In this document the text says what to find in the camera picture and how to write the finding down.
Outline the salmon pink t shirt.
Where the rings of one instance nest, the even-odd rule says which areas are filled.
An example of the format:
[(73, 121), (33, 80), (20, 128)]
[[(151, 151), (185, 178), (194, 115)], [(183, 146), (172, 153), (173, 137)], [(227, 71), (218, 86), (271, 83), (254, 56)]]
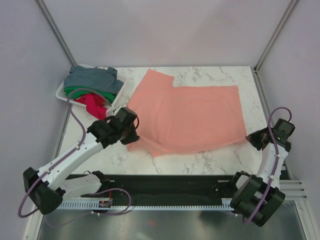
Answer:
[(245, 139), (237, 86), (178, 86), (149, 69), (127, 107), (139, 118), (140, 139), (127, 146), (153, 157), (214, 150)]

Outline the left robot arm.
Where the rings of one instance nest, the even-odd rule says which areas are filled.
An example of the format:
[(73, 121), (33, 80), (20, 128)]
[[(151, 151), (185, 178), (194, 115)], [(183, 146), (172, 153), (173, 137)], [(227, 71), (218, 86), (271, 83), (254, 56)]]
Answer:
[(81, 139), (62, 155), (38, 170), (29, 167), (23, 172), (25, 201), (30, 198), (36, 210), (47, 215), (56, 210), (64, 200), (82, 195), (106, 196), (110, 191), (108, 182), (99, 171), (75, 179), (68, 176), (86, 160), (117, 142), (128, 145), (139, 140), (136, 129), (138, 115), (122, 107), (116, 115), (94, 121), (82, 128)]

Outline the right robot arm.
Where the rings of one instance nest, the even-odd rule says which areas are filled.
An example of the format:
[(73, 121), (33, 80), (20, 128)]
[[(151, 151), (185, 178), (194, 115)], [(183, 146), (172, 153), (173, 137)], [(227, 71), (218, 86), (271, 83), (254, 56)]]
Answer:
[(246, 137), (254, 148), (262, 151), (262, 160), (257, 174), (237, 172), (229, 184), (233, 195), (230, 207), (242, 215), (244, 223), (262, 227), (284, 202), (286, 195), (280, 191), (280, 176), (292, 148), (288, 139), (294, 130), (294, 124), (280, 118), (274, 127), (257, 130)]

